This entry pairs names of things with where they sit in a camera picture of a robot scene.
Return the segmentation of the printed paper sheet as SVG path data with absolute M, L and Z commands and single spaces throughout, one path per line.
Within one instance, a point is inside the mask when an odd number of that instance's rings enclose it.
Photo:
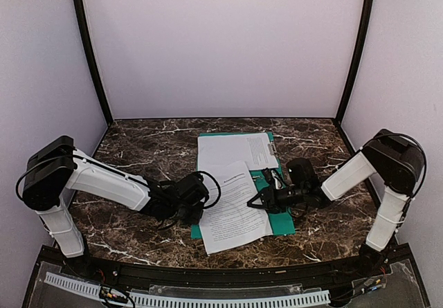
M 250 208 L 246 202 L 257 194 L 257 188 L 244 162 L 203 169 L 210 193 L 208 203 L 217 204 L 203 211 L 199 229 L 206 253 L 212 255 L 272 235 L 265 210 Z

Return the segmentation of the white paper sheet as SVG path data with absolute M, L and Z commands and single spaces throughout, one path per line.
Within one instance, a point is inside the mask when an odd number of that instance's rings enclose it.
M 197 168 L 227 166 L 245 162 L 250 171 L 279 168 L 276 156 L 269 153 L 267 133 L 205 135 L 197 139 Z

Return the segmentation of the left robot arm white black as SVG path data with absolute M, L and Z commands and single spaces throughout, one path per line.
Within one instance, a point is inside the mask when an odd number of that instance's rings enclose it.
M 34 210 L 67 258 L 86 253 L 86 243 L 68 209 L 67 197 L 79 191 L 110 200 L 157 221 L 197 224 L 209 192 L 202 174 L 179 181 L 156 181 L 101 163 L 60 136 L 28 159 L 16 184 L 17 196 Z

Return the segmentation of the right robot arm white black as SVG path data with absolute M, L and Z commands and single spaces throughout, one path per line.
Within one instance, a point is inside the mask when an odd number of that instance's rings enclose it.
M 427 168 L 426 153 L 418 141 L 406 134 L 381 129 L 325 180 L 319 179 L 307 158 L 287 163 L 289 183 L 276 170 L 263 169 L 267 185 L 246 205 L 269 214 L 300 204 L 324 208 L 377 176 L 383 184 L 383 196 L 362 247 L 381 253 L 404 223 L 411 202 L 422 189 Z

